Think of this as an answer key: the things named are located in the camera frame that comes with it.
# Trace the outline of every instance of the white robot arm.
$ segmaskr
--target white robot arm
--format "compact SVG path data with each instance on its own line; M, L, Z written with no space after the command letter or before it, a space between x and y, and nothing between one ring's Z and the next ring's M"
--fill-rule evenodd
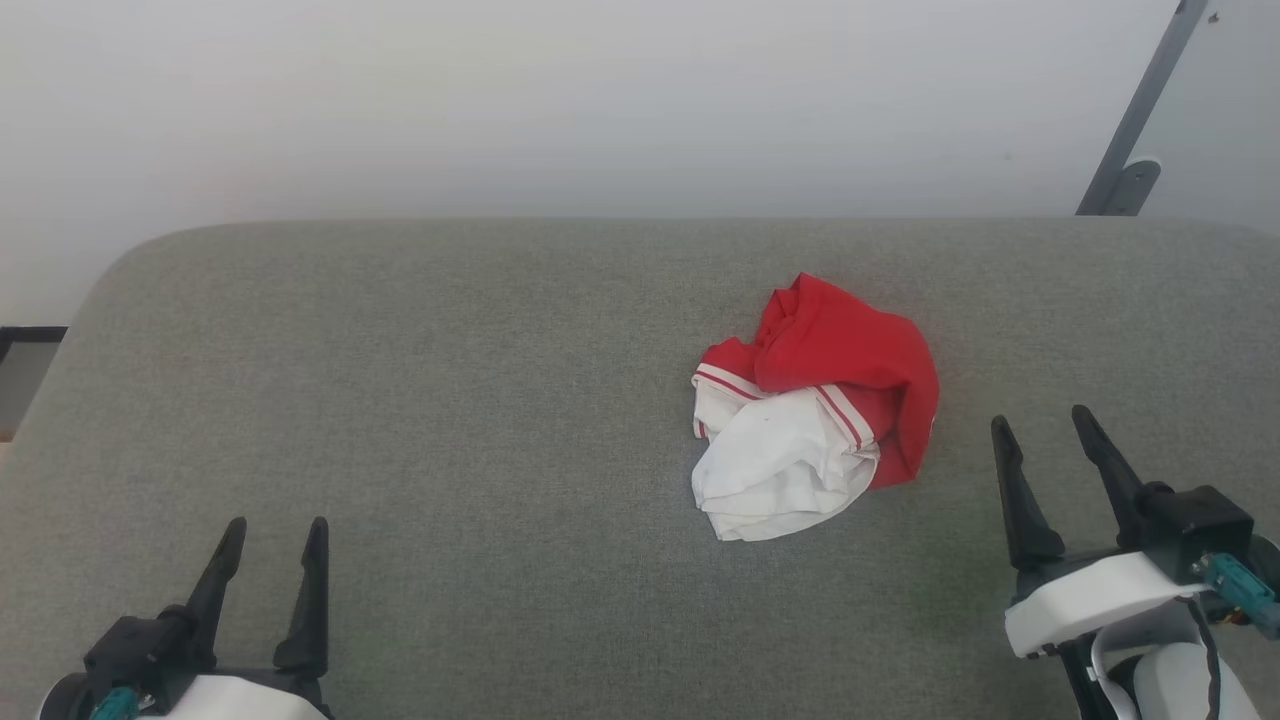
M1020 657L1062 661L1082 720L1258 720L1210 624L1253 624L1280 639L1280 550L1217 489L1143 484L1084 406L1080 443L1098 466L1119 547L1068 555L1023 475L1004 418L992 420L1009 560L1005 611Z
M236 577L247 524L227 527L186 605L154 620L120 618L84 656L84 673L63 678L36 720L333 720L320 696L329 670L329 525L311 524L302 587L274 669L218 666L214 638L227 583Z

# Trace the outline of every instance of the gray fabric surface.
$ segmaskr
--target gray fabric surface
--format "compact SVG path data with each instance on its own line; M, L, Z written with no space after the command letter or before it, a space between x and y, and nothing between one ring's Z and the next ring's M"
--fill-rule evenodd
M765 543L691 498L689 375L810 272L914 319L942 382L916 483ZM1069 546L1115 529L1069 418L1280 533L1280 242L1007 222L255 224L99 283L0 470L0 714L250 537L219 656L266 665L333 532L340 719L1074 719L1011 656L988 423ZM1265 717L1280 647L1219 634Z

